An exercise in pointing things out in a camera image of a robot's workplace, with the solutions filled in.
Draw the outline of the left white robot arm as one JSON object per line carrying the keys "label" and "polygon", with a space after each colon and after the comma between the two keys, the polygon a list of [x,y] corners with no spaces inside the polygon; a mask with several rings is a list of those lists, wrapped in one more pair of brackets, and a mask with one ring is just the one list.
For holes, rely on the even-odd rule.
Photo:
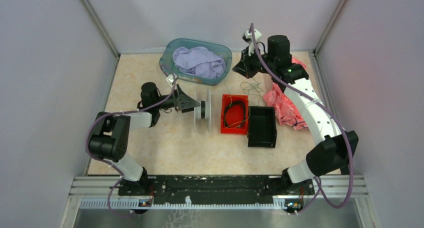
{"label": "left white robot arm", "polygon": [[168,95],[161,95],[156,84],[146,82],[141,86],[141,100],[136,110],[99,112],[85,139],[85,151],[96,161],[112,166],[130,188],[138,195],[149,191],[147,170],[128,153],[130,132],[154,127],[162,110],[192,112],[202,103],[187,95],[178,84],[172,84]]}

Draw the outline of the grey plastic cable spool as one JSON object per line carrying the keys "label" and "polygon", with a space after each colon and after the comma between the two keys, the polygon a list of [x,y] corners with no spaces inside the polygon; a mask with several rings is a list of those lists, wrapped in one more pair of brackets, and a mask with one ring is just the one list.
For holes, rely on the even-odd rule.
{"label": "grey plastic cable spool", "polygon": [[212,125],[212,99],[211,91],[209,88],[206,89],[206,100],[197,99],[196,92],[193,92],[193,98],[196,102],[200,103],[200,106],[194,108],[193,124],[196,127],[197,121],[206,121],[207,131],[211,130]]}

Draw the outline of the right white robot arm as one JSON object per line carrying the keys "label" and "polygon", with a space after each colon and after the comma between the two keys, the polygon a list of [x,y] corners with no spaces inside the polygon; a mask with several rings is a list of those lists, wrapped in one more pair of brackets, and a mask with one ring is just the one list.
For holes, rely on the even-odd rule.
{"label": "right white robot arm", "polygon": [[234,71],[247,79],[257,73],[269,74],[297,108],[312,134],[315,147],[304,160],[283,170],[281,175],[283,191],[295,194],[302,182],[347,167],[359,138],[354,131],[347,132],[319,100],[307,71],[293,61],[287,36],[268,37],[265,52],[258,47],[260,37],[257,30],[243,34],[248,47],[242,50]]}

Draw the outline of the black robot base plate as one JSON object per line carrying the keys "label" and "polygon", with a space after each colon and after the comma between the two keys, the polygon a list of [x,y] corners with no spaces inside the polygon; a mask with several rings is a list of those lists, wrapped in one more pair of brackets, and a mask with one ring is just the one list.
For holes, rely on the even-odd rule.
{"label": "black robot base plate", "polygon": [[120,196],[146,196],[154,205],[268,205],[277,196],[315,193],[312,180],[287,185],[279,175],[156,175],[122,180]]}

